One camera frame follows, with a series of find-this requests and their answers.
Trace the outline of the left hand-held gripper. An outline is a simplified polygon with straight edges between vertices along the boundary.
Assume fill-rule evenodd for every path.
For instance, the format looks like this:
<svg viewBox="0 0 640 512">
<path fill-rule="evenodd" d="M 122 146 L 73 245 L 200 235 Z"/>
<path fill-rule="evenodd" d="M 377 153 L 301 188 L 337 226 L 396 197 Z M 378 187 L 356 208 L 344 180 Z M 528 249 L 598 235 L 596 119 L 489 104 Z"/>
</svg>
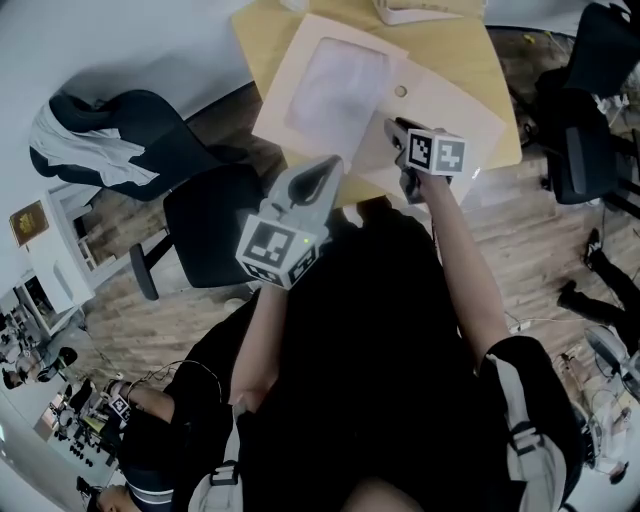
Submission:
<svg viewBox="0 0 640 512">
<path fill-rule="evenodd" d="M 279 174 L 259 212 L 247 217 L 236 250 L 251 278 L 289 290 L 317 261 L 343 174 L 337 155 Z"/>
</svg>

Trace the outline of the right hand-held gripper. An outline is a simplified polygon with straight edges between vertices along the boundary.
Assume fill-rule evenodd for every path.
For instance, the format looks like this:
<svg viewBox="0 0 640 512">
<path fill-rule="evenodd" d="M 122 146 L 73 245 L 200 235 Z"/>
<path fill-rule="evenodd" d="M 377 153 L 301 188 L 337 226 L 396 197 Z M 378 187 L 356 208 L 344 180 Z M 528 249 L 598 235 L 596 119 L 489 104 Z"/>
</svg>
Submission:
<svg viewBox="0 0 640 512">
<path fill-rule="evenodd" d="M 399 184 L 409 204 L 422 204 L 423 176 L 443 176 L 448 183 L 463 173 L 467 141 L 444 129 L 429 129 L 406 118 L 387 118 L 384 133 L 398 151 L 395 165 Z"/>
</svg>

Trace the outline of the pink box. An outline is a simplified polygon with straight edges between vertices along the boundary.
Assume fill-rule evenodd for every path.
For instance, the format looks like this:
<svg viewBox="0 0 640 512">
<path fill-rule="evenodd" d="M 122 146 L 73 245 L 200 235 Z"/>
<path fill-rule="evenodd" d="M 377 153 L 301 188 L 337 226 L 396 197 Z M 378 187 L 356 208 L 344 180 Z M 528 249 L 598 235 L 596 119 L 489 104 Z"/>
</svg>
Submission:
<svg viewBox="0 0 640 512">
<path fill-rule="evenodd" d="M 382 195 L 400 196 L 396 151 L 383 129 L 404 117 L 467 141 L 463 173 L 452 191 L 465 197 L 481 170 L 517 164 L 522 157 L 504 74 L 484 23 L 458 18 L 389 26 L 371 0 L 313 0 L 293 12 L 278 0 L 255 0 L 233 25 L 262 97 L 255 136 L 279 145 L 289 165 L 331 154 L 288 128 L 284 118 L 308 63 L 323 38 L 386 54 L 392 76 L 351 160 L 344 162 L 338 206 Z"/>
</svg>

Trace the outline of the person's right forearm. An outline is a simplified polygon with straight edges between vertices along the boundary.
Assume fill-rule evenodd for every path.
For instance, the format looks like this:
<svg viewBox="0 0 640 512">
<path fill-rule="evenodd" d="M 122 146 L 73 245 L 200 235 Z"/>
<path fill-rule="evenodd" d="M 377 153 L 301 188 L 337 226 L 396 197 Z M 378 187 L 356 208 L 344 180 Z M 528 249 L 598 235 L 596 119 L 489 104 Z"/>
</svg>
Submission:
<svg viewBox="0 0 640 512">
<path fill-rule="evenodd" d="M 431 214 L 460 331 L 480 366 L 487 352 L 509 336 L 500 291 L 447 179 L 422 177 L 420 193 Z"/>
</svg>

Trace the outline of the person's left forearm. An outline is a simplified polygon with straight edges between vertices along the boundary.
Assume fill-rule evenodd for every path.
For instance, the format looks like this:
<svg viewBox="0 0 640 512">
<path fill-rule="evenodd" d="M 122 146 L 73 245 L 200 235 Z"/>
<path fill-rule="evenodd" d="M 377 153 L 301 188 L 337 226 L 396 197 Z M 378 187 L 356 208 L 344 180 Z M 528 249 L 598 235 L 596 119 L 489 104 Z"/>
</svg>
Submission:
<svg viewBox="0 0 640 512">
<path fill-rule="evenodd" d="M 229 403 L 255 413 L 279 376 L 280 351 L 288 292 L 265 284 L 259 292 L 249 327 L 231 377 Z"/>
</svg>

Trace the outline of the white storage box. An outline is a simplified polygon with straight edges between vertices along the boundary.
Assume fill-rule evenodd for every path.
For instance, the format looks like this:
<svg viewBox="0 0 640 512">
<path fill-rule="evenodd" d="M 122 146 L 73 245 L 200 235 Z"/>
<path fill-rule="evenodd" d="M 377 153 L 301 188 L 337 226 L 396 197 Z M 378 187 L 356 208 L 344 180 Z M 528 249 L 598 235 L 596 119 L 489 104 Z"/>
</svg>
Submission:
<svg viewBox="0 0 640 512">
<path fill-rule="evenodd" d="M 371 0 L 387 25 L 458 18 L 483 20 L 488 0 Z"/>
</svg>

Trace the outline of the black shell chair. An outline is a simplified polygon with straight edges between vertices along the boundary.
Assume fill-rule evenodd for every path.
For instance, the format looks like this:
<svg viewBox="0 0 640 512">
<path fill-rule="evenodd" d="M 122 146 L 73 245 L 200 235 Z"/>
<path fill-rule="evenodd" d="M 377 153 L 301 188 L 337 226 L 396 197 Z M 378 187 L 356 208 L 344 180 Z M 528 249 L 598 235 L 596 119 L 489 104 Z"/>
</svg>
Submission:
<svg viewBox="0 0 640 512">
<path fill-rule="evenodd" d="M 122 139 L 145 148 L 144 154 L 132 158 L 131 162 L 159 174 L 145 186 L 131 182 L 105 186 L 97 172 L 75 165 L 52 166 L 29 145 L 36 171 L 66 183 L 111 189 L 140 201 L 150 201 L 199 173 L 246 157 L 246 152 L 238 148 L 205 145 L 166 100 L 150 91 L 128 91 L 100 105 L 90 105 L 59 92 L 45 105 L 49 105 L 57 120 L 72 132 L 117 128 Z"/>
</svg>

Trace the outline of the person's black clothing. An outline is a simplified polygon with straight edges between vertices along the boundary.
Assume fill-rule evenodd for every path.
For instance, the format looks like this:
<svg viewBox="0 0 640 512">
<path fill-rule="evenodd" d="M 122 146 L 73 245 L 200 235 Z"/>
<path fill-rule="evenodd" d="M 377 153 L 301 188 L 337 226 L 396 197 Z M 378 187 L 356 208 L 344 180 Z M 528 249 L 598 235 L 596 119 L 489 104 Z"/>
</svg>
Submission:
<svg viewBox="0 0 640 512">
<path fill-rule="evenodd" d="M 460 331 L 435 228 L 379 204 L 363 215 L 288 291 L 279 376 L 259 409 L 237 404 L 244 512 L 517 512 L 504 395 Z M 258 297 L 209 335 L 231 419 Z M 530 419 L 564 455 L 562 507 L 584 460 L 563 385 L 534 338 L 509 332 L 489 353 L 517 368 Z"/>
</svg>

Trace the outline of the black office chair with headrest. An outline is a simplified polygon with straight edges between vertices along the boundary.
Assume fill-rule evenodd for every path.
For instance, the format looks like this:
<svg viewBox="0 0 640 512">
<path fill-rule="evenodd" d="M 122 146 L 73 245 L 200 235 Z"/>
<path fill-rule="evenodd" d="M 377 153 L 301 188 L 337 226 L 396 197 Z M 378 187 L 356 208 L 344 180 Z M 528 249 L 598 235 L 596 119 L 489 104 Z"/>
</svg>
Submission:
<svg viewBox="0 0 640 512">
<path fill-rule="evenodd" d="M 568 63 L 538 78 L 539 144 L 558 203 L 586 203 L 619 188 L 624 141 L 611 133 L 596 100 L 618 95 L 638 63 L 640 25 L 633 13 L 591 3 L 580 17 Z"/>
</svg>

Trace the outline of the white jacket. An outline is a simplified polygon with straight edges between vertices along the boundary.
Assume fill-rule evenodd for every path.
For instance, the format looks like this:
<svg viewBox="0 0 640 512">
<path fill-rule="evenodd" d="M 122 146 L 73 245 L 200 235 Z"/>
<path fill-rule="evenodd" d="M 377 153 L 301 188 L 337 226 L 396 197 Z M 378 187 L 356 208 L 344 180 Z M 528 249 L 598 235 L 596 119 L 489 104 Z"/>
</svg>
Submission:
<svg viewBox="0 0 640 512">
<path fill-rule="evenodd" d="M 131 162 L 145 148 L 121 138 L 117 128 L 72 132 L 43 106 L 31 128 L 29 145 L 52 166 L 75 165 L 95 171 L 105 186 L 127 182 L 145 186 L 159 176 Z"/>
</svg>

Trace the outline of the white cabinet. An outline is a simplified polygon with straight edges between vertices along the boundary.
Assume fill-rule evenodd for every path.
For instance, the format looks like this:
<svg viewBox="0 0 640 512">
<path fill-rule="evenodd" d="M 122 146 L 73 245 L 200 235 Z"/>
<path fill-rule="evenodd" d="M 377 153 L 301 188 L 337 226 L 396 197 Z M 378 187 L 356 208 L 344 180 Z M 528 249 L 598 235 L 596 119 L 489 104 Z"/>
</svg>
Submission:
<svg viewBox="0 0 640 512">
<path fill-rule="evenodd" d="M 97 186 L 67 184 L 38 197 L 47 228 L 26 244 L 31 270 L 57 313 L 94 297 L 91 271 L 81 253 L 74 220 L 91 210 Z"/>
</svg>

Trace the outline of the standing fan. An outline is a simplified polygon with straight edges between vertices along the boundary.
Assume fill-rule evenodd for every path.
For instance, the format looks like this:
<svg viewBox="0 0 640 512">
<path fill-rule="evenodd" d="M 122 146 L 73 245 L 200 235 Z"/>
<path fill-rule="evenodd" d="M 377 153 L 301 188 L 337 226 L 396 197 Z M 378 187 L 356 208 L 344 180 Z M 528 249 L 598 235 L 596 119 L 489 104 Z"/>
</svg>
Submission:
<svg viewBox="0 0 640 512">
<path fill-rule="evenodd" d="M 629 373 L 629 354 L 626 345 L 609 328 L 602 325 L 590 326 L 585 329 L 585 338 L 591 348 L 598 354 L 621 378 Z"/>
</svg>

